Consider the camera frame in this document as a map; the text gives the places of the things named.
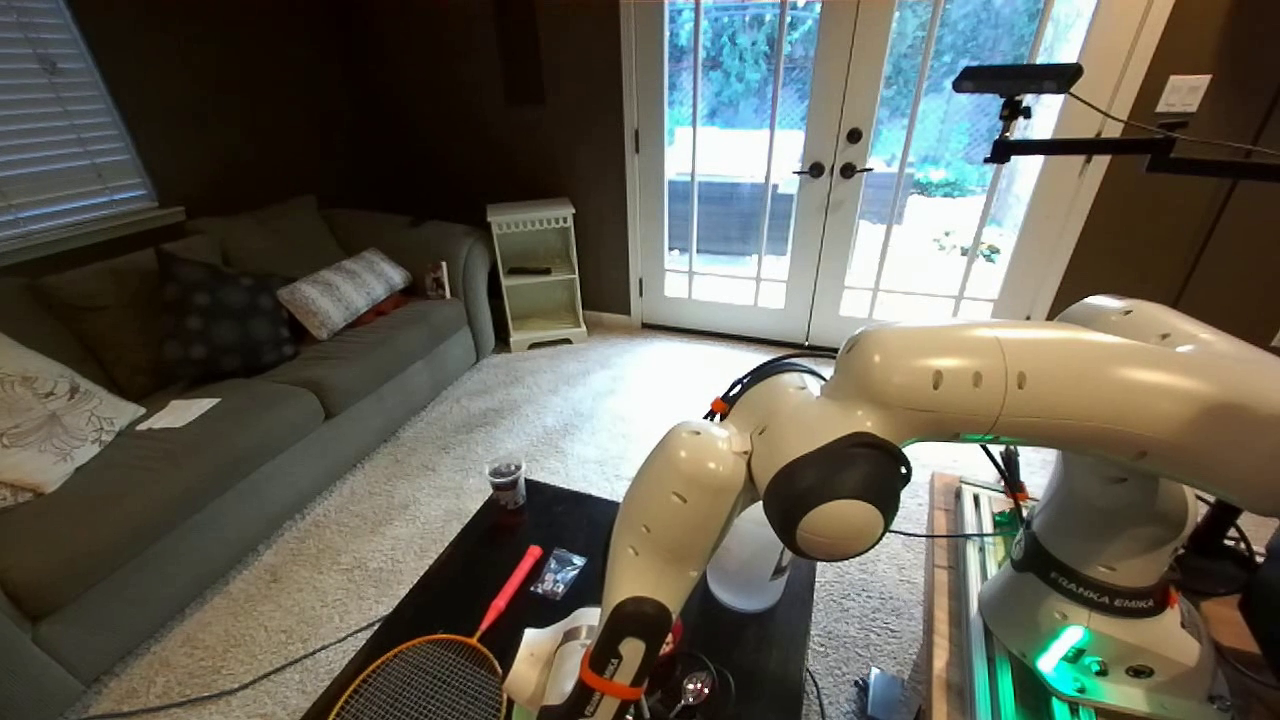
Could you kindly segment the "white small shelf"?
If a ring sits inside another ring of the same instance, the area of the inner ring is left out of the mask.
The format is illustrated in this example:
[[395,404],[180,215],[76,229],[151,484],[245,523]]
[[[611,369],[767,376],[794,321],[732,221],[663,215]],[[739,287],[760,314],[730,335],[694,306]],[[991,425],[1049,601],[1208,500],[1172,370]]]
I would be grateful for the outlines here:
[[582,343],[575,208],[568,199],[495,202],[486,206],[509,348]]

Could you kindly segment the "clear cup with dark contents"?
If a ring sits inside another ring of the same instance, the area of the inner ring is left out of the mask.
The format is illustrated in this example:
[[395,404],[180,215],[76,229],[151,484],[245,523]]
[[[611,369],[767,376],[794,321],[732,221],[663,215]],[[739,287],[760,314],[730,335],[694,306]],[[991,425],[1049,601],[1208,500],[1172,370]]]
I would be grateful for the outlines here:
[[526,505],[526,466],[521,457],[498,457],[485,466],[492,498],[507,512],[522,512]]

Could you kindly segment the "white french doors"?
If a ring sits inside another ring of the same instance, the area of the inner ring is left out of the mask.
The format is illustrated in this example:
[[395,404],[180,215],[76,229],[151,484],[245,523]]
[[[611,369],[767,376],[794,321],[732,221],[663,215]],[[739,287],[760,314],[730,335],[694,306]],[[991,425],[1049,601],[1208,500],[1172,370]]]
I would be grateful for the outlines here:
[[1101,138],[1175,0],[626,1],[634,315],[840,345],[884,320],[1044,319],[1107,160],[986,161],[972,65],[1079,63],[1012,138]]

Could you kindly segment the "small clear plastic bag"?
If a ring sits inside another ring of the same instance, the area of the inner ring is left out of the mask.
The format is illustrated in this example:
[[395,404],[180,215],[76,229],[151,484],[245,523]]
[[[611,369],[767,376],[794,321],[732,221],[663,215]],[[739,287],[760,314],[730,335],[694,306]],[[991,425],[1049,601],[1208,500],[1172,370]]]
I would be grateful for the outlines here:
[[588,559],[564,548],[554,548],[536,574],[530,591],[549,600],[561,600],[585,569]]

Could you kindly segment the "white plastic jug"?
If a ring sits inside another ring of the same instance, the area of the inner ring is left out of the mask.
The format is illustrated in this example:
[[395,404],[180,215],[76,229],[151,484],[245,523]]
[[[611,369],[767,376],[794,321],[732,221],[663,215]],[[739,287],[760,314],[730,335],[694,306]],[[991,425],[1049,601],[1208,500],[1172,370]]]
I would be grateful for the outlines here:
[[792,553],[777,538],[758,501],[733,520],[707,569],[709,591],[736,612],[776,606],[785,592]]

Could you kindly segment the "white grey knit pillow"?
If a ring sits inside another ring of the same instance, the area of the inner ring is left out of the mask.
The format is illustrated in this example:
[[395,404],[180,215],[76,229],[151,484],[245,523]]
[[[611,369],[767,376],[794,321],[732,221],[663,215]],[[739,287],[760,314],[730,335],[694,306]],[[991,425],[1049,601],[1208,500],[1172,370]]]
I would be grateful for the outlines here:
[[326,341],[411,282],[401,264],[366,249],[279,288],[276,299],[315,340]]

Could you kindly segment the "olive back cushion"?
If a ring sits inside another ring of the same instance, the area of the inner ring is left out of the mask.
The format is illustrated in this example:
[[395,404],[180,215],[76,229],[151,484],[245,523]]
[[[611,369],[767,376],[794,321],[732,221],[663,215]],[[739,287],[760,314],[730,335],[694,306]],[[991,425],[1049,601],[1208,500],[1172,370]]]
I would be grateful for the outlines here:
[[172,384],[161,364],[161,251],[200,263],[223,261],[218,240],[195,234],[35,281],[52,314],[90,351],[116,392],[132,401]]
[[186,229],[215,238],[224,264],[241,272],[296,281],[347,259],[312,195],[237,215],[188,220]]

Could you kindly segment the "black power brick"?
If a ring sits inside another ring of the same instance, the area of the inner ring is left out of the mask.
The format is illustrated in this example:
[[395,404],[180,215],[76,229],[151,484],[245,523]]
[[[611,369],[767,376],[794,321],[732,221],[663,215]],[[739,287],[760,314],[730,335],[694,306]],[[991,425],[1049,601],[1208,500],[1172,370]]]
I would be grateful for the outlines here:
[[870,666],[858,683],[864,720],[895,720],[902,705],[905,680],[882,667]]

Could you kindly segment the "dark patterned pillow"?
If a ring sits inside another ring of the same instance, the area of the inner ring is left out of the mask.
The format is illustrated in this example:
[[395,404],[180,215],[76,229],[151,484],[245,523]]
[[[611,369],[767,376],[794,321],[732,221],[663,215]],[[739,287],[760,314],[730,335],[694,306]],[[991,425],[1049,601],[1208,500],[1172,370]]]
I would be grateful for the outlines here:
[[291,314],[271,274],[157,251],[160,368],[170,380],[207,384],[260,375],[300,354]]

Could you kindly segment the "grey green sofa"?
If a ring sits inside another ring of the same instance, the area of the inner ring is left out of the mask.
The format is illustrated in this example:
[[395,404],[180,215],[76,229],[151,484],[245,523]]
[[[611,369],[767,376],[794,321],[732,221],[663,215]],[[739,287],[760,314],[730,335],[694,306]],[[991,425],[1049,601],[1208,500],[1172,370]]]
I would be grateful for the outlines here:
[[[253,377],[172,380],[49,495],[0,509],[0,720],[59,720],[306,503],[495,347],[492,234],[321,208],[351,258],[379,249],[411,284]],[[453,297],[422,296],[445,261]],[[0,272],[0,333],[122,397],[35,290]],[[174,398],[220,398],[177,429],[136,427]]]

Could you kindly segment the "white paper sheet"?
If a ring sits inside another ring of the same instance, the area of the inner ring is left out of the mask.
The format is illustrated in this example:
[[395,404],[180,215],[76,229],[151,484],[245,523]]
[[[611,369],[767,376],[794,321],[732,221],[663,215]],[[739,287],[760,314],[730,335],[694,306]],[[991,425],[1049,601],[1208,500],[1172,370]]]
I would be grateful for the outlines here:
[[152,416],[142,420],[137,430],[177,429],[186,427],[216,407],[220,398],[174,398]]

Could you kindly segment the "cream floral pillow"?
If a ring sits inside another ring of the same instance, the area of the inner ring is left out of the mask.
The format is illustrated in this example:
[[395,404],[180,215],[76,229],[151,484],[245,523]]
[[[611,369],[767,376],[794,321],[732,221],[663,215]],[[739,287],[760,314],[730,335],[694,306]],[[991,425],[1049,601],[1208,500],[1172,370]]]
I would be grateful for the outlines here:
[[0,333],[0,509],[54,492],[143,415]]

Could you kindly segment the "window blind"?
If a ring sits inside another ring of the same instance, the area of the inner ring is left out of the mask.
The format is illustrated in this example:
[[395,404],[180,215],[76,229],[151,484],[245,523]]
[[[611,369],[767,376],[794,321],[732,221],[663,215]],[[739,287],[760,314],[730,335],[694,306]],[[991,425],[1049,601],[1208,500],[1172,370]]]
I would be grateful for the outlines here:
[[184,220],[159,202],[65,0],[0,0],[0,266]]

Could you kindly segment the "wall switch plate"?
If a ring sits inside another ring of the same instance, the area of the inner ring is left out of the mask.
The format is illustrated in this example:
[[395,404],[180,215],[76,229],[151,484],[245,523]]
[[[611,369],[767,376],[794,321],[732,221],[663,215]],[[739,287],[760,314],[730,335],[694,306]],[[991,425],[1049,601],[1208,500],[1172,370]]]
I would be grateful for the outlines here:
[[1212,78],[1211,74],[1170,76],[1155,106],[1155,113],[1194,114]]

